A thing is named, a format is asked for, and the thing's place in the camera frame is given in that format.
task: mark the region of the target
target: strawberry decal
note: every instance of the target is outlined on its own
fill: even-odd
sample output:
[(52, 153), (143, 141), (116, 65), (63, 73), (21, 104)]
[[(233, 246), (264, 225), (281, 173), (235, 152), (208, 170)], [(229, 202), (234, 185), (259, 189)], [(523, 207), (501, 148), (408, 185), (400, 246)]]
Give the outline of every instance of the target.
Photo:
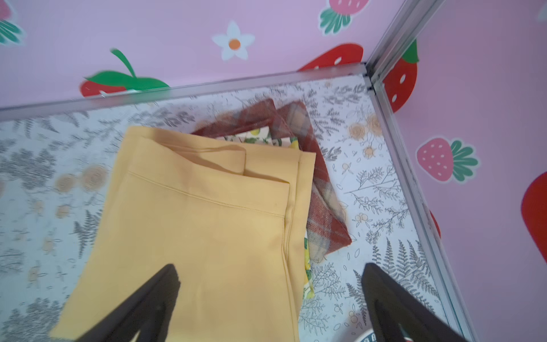
[(96, 96), (101, 93), (112, 94), (126, 90), (142, 91), (169, 87), (165, 82), (155, 78), (137, 77), (133, 67), (120, 50), (112, 49), (110, 52), (120, 59), (131, 75), (106, 70), (96, 73), (91, 77), (86, 77), (87, 81), (80, 85), (80, 92), (84, 97)]
[(324, 35), (337, 34), (351, 23), (351, 16), (359, 13), (369, 0), (329, 0), (319, 15), (319, 29)]
[(5, 0), (0, 0), (0, 44), (21, 43), (23, 31), (9, 19), (13, 18), (11, 8)]
[(406, 103), (414, 90), (418, 77), (418, 62), (418, 47), (416, 41), (413, 41), (383, 80), (393, 113)]
[(437, 219), (435, 218), (435, 216), (433, 216), (433, 213), (431, 212), (431, 210), (429, 211), (429, 213), (431, 214), (433, 223), (435, 223), (435, 228), (437, 228), (437, 233), (439, 233), (439, 238), (441, 238), (441, 229), (439, 228), (439, 223), (437, 223)]
[(547, 172), (526, 189), (520, 211), (528, 232), (547, 262)]
[(426, 142), (416, 152), (418, 164), (439, 182), (448, 182), (452, 177), (465, 182), (473, 176), (472, 168), (479, 161), (473, 158), (473, 148), (463, 147), (460, 140), (449, 143), (446, 139), (435, 138)]
[(363, 47), (357, 44), (342, 44), (330, 49), (318, 58), (309, 62), (298, 71), (333, 67), (335, 65), (361, 63)]

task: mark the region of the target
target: red plaid fabric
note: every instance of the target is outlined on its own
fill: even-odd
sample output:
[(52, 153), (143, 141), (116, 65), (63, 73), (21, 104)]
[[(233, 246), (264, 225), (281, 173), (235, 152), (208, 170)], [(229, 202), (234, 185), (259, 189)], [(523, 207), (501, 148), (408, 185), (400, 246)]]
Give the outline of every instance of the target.
[(316, 153), (306, 229), (310, 258), (320, 262), (326, 254), (351, 244), (351, 238), (306, 106), (302, 102), (293, 102), (278, 111), (274, 101), (267, 99), (239, 112), (222, 114), (217, 121), (193, 134), (216, 138), (266, 126), (270, 128), (272, 138), (297, 137), (303, 151)]

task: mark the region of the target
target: red strawberry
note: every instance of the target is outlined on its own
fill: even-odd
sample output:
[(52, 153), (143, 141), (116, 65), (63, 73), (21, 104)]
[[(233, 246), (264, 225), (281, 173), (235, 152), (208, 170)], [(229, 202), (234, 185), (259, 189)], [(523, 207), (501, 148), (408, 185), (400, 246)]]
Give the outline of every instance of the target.
[(87, 82), (80, 85), (80, 92), (84, 97), (100, 95), (101, 91), (111, 94), (125, 90), (148, 90), (169, 87), (165, 82), (155, 78), (137, 77), (133, 67), (120, 50), (111, 49), (110, 52), (122, 61), (131, 75), (106, 70), (86, 77)]
[(418, 50), (414, 41), (383, 80), (393, 113), (406, 103), (414, 90), (418, 77), (418, 61)]
[(526, 189), (521, 206), (524, 224), (547, 261), (547, 172)]
[(331, 49), (305, 66), (299, 71), (333, 67), (335, 65), (361, 63), (363, 59), (363, 48), (357, 44), (342, 44)]
[(452, 141), (452, 145), (443, 139), (435, 138), (426, 142), (416, 152), (418, 164), (427, 173), (440, 182), (447, 182), (452, 176), (459, 181), (471, 177), (471, 166), (477, 166), (479, 161), (473, 158), (471, 147), (462, 148), (462, 142)]
[(100, 95), (101, 91), (112, 94), (114, 92), (126, 91), (123, 86), (102, 85), (92, 81), (85, 81), (80, 86), (80, 92), (84, 97)]
[(435, 219), (435, 216), (433, 216), (433, 213), (431, 210), (429, 211), (431, 214), (431, 218), (433, 219), (433, 223), (435, 223), (435, 228), (437, 228), (437, 233), (439, 233), (439, 238), (441, 237), (441, 229), (439, 228), (439, 224), (437, 223), (437, 220)]

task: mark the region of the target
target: white flower decal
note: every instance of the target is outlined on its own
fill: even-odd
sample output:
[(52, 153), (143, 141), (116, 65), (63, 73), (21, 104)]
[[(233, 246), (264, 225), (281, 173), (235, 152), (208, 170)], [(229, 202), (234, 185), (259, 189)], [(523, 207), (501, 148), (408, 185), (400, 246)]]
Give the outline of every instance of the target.
[(234, 21), (231, 21), (228, 25), (226, 34), (213, 36), (213, 41), (222, 48), (221, 57), (223, 61), (227, 61), (234, 57), (234, 55), (243, 60), (247, 60), (249, 57), (247, 54), (247, 47), (253, 44), (254, 35), (241, 34), (238, 25)]

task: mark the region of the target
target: pink wall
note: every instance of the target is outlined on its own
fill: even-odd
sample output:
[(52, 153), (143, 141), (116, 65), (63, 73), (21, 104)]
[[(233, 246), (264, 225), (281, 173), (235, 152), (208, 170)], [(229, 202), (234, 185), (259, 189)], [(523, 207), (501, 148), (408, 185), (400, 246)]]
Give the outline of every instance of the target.
[[(447, 0), (417, 39), (416, 86), (395, 114), (482, 341), (547, 340), (547, 264), (520, 211), (547, 171), (544, 4)], [(419, 166), (434, 136), (473, 145), (474, 178), (441, 183)]]
[[(361, 45), (366, 59), (404, 0), (370, 0), (326, 36), (319, 14), (328, 0), (7, 1), (25, 36), (20, 45), (0, 44), (0, 108), (80, 98), (84, 76), (127, 72), (111, 48), (138, 76), (170, 86), (295, 71), (342, 43)], [(246, 61), (223, 61), (211, 39), (232, 20), (255, 36)]]

